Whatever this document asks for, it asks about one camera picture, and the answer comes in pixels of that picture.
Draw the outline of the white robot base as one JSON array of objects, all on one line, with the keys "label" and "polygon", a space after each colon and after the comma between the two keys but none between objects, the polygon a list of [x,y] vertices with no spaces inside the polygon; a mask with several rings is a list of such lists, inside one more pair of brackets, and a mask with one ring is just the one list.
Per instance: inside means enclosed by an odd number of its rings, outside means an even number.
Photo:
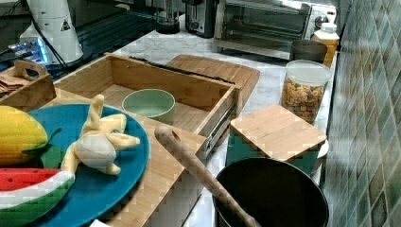
[{"label": "white robot base", "polygon": [[30,26],[21,42],[37,42],[39,53],[32,60],[44,65],[72,64],[82,58],[82,48],[72,24],[67,0],[26,0]]}]

